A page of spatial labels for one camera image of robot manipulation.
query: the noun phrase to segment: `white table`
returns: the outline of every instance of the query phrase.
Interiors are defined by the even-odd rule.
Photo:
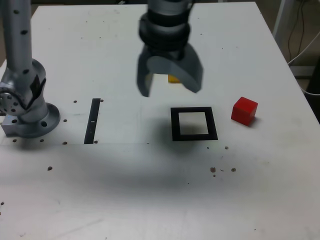
[[[145,11],[34,14],[33,57],[61,122],[36,139],[1,131],[0,239],[319,239],[320,127],[256,4],[196,4],[202,90],[157,75],[149,98],[136,86]],[[230,119],[241,96],[259,103],[252,128]],[[98,144],[84,145],[92,98],[104,100]],[[212,107],[219,140],[172,142],[171,107]]]

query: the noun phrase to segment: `black strip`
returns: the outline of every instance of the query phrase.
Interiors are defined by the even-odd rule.
[[[179,113],[204,113],[208,134],[181,135]],[[208,107],[172,107],[171,108],[172,141],[218,140],[212,109]]]
[[[96,126],[98,121],[98,114],[99,114],[99,107],[100,107],[100,98],[93,98],[91,103],[88,124],[86,126],[84,144],[94,143]]]

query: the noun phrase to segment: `black cable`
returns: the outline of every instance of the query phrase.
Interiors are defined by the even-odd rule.
[[[300,50],[301,50],[301,46],[302,46],[302,42],[304,40],[304,35],[305,35],[305,18],[304,18],[304,6],[305,6],[305,3],[307,1],[306,0],[303,0],[303,3],[302,3],[302,6],[301,6],[301,17],[302,17],[302,34],[301,34],[301,39],[300,39],[300,44],[299,44],[299,49],[298,49],[298,52],[297,52],[297,56],[299,55],[300,53]]]
[[[289,50],[290,61],[292,60],[292,54],[291,54],[291,50],[290,50],[290,40],[291,40],[292,34],[294,33],[294,30],[296,29],[296,26],[298,24],[300,8],[301,8],[303,2],[304,2],[304,0],[301,0],[301,2],[299,4],[298,11],[296,13],[296,20],[295,20],[295,23],[293,25],[293,28],[291,30],[291,33],[290,33],[290,36],[289,36],[289,39],[288,39],[288,50]]]

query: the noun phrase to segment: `yellow object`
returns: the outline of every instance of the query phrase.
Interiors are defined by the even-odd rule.
[[[179,84],[180,81],[179,81],[179,79],[176,78],[175,76],[168,75],[168,83],[171,83],[171,84]]]

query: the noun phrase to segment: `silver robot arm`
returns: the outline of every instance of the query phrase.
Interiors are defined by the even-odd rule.
[[[2,0],[6,69],[0,82],[0,109],[7,113],[5,134],[36,138],[52,131],[59,110],[46,103],[44,67],[32,58],[31,0]]]

